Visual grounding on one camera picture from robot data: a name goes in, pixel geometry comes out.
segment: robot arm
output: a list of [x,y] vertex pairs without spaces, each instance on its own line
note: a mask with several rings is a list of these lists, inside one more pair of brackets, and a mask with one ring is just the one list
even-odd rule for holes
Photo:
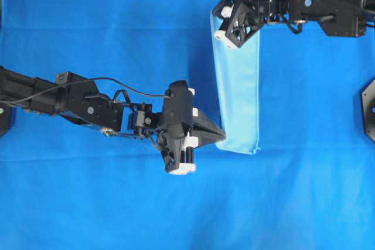
[[[139,94],[163,98],[162,112],[152,112],[151,104],[132,103],[125,89],[110,98],[99,92],[96,80],[111,80]],[[186,81],[172,83],[165,95],[150,95],[113,78],[86,79],[66,72],[51,83],[0,67],[0,136],[11,127],[12,108],[21,107],[39,114],[59,115],[105,136],[150,139],[160,150],[168,173],[186,174],[195,171],[195,148],[226,138],[223,130],[193,107],[194,93]],[[124,102],[117,100],[120,94],[124,95]],[[121,132],[125,108],[131,110],[127,128],[131,133]]]
[[215,37],[237,48],[274,24],[299,34],[303,24],[315,21],[329,36],[363,36],[374,22],[375,0],[221,0],[213,14],[223,20]]

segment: light blue cloth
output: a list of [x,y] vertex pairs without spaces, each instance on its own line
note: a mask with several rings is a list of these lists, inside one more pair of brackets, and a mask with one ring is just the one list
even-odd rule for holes
[[255,154],[259,150],[260,32],[242,48],[228,49],[214,37],[221,20],[211,15],[212,45],[221,123],[227,139],[219,149]]

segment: blue fabric background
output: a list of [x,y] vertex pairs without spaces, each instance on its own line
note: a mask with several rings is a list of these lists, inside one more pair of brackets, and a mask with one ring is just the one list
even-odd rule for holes
[[[4,0],[0,64],[153,93],[187,79],[220,122],[209,23],[218,1]],[[373,249],[375,144],[359,93],[375,75],[374,44],[371,30],[339,39],[313,23],[299,36],[264,28],[262,151],[202,148],[187,177],[165,174],[148,142],[17,111],[0,140],[0,249]]]

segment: blue cloth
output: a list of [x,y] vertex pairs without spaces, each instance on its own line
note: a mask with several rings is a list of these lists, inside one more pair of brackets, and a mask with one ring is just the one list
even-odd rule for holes
[[[0,64],[153,93],[187,79],[220,123],[208,17],[218,1],[4,0]],[[0,249],[373,249],[374,143],[359,93],[375,75],[374,44],[371,30],[265,27],[262,150],[201,148],[187,177],[165,174],[148,142],[18,110],[0,139]]]
[[260,32],[242,48],[228,49],[214,36],[222,22],[211,15],[221,124],[227,134],[227,139],[216,146],[229,152],[253,155],[259,150]]

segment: metal bracket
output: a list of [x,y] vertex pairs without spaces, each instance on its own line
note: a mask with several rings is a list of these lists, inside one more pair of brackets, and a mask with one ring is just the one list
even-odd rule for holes
[[11,128],[12,108],[0,104],[0,138]]
[[362,92],[362,110],[366,135],[375,141],[375,80]]

